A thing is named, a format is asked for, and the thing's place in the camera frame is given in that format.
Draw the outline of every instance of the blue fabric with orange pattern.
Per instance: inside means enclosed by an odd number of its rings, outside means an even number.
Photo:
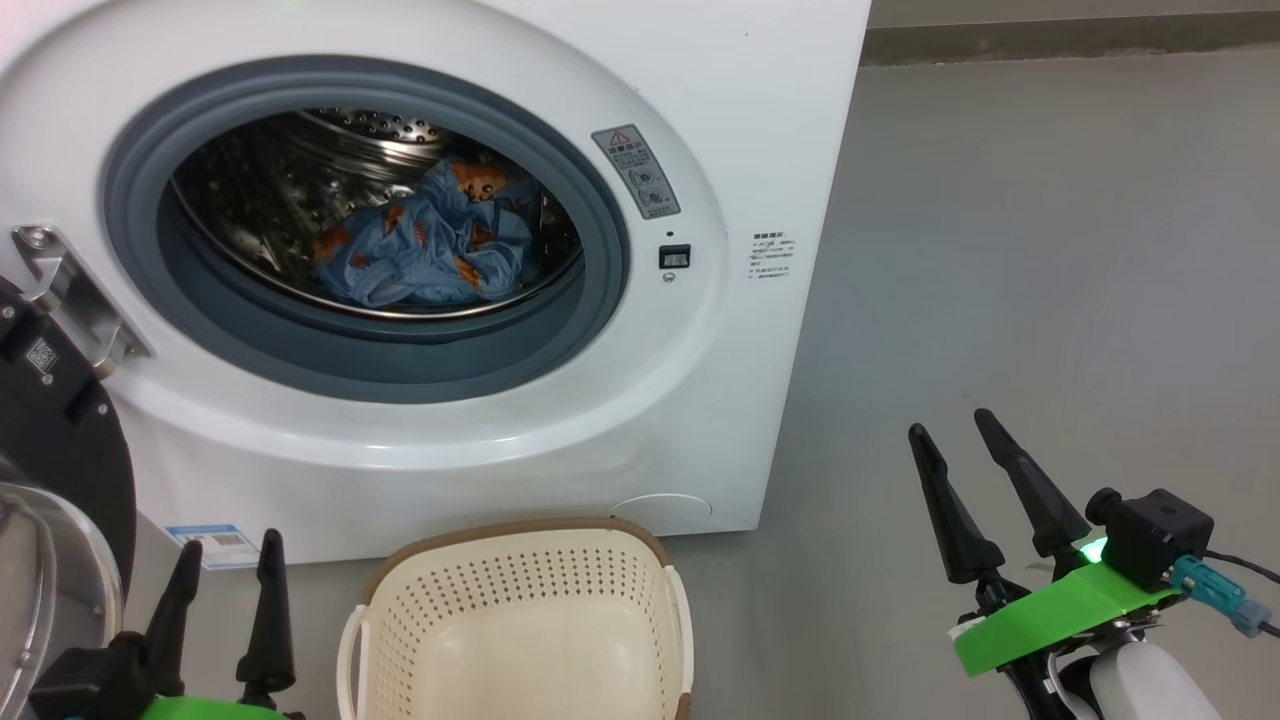
[[[365,307],[465,305],[509,297],[536,275],[531,177],[445,159],[416,191],[315,240],[316,274],[333,295]]]

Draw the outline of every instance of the beige laundry basket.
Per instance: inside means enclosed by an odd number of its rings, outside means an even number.
[[[614,519],[411,544],[338,648],[343,720],[684,720],[692,683],[680,575],[653,536]]]

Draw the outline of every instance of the basket handle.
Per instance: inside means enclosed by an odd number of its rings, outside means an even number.
[[[676,596],[676,614],[680,616],[680,692],[689,693],[694,689],[694,618],[689,612],[685,582],[680,579],[676,566],[667,565],[664,570],[671,580],[671,592]]]
[[[369,620],[365,614],[369,610],[365,605],[357,605],[351,618],[347,618],[347,626],[342,629],[342,639],[338,641],[338,715],[342,720],[357,720],[364,712],[357,711],[365,705],[365,680],[369,675]],[[351,697],[351,660],[356,650],[356,629],[360,629],[360,670],[356,674],[356,701]]]

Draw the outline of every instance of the metal hinge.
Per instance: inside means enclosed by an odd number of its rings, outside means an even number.
[[[132,357],[151,356],[151,350],[93,284],[54,228],[19,225],[9,234],[36,277],[36,288],[24,292],[23,300],[52,315],[99,378],[110,375]]]

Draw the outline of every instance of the gray floor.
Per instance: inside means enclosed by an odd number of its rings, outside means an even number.
[[[964,678],[906,427],[927,423],[1009,574],[1041,585],[970,415],[989,406],[1076,503],[1167,487],[1215,544],[1280,565],[1280,55],[868,70],[833,191],[762,528],[669,547],[696,626],[695,720],[1020,717]],[[129,621],[177,556],[147,528]],[[300,683],[374,562],[291,569]],[[1280,593],[1236,574],[1280,607]],[[233,698],[256,585],[206,575],[191,692]],[[1274,715],[1280,644],[1179,607],[1153,633],[1225,717]]]

